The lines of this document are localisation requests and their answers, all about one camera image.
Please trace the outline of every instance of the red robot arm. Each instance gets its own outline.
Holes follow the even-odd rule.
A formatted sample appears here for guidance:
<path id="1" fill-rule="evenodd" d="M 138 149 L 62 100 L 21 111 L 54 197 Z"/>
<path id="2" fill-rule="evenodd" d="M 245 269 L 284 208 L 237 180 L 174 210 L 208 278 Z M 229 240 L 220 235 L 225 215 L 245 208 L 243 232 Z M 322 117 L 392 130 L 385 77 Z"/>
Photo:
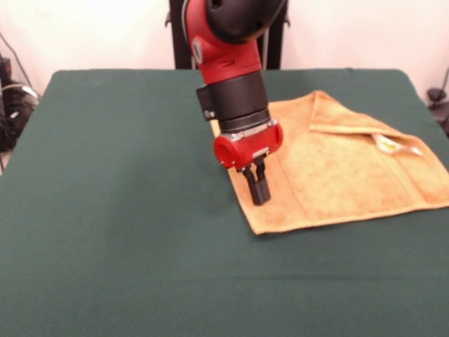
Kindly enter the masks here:
<path id="1" fill-rule="evenodd" d="M 203 115 L 220 126 L 215 156 L 226 169 L 245 175 L 256 205 L 271 198 L 264 158 L 283 142 L 282 128 L 269 113 L 257 38 L 285 2 L 185 0 L 182 14 L 185 38 L 204 81 L 197 90 Z"/>

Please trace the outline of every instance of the green tablecloth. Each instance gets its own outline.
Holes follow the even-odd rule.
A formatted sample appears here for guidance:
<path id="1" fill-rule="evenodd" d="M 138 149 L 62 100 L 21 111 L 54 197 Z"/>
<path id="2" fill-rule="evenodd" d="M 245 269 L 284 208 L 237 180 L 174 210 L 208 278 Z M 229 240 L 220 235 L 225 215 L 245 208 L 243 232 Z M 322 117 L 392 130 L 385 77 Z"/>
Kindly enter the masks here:
<path id="1" fill-rule="evenodd" d="M 449 142 L 396 71 L 268 72 Z M 58 72 L 0 178 L 0 336 L 449 336 L 449 209 L 255 237 L 196 72 Z"/>

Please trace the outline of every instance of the tag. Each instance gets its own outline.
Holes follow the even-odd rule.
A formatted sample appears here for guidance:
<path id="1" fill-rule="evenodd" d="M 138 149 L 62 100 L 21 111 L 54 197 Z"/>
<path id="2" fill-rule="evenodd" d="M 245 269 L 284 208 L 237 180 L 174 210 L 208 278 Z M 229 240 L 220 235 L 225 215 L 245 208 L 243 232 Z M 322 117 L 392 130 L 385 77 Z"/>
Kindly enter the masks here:
<path id="1" fill-rule="evenodd" d="M 409 152 L 416 154 L 418 156 L 422 156 L 422 152 L 419 151 L 416 147 L 404 146 L 379 133 L 374 133 L 371 136 L 373 137 L 373 140 L 375 141 L 379 150 L 387 154 L 396 154 L 398 152 Z"/>

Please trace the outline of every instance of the orange towel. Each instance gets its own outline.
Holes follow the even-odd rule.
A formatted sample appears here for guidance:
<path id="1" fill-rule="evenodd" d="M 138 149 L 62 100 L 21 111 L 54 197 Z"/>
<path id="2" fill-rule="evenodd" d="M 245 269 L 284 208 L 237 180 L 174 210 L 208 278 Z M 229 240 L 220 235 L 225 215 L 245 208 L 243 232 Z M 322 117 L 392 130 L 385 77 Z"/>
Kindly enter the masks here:
<path id="1" fill-rule="evenodd" d="M 229 176 L 255 234 L 449 206 L 449 173 L 415 136 L 351 111 L 324 92 L 275 102 L 271 114 L 284 130 L 283 147 L 268 156 L 272 199 L 253 206 L 243 175 Z M 214 134 L 220 132 L 212 122 Z M 373 135 L 387 138 L 376 139 Z M 411 151 L 389 154 L 392 140 Z"/>

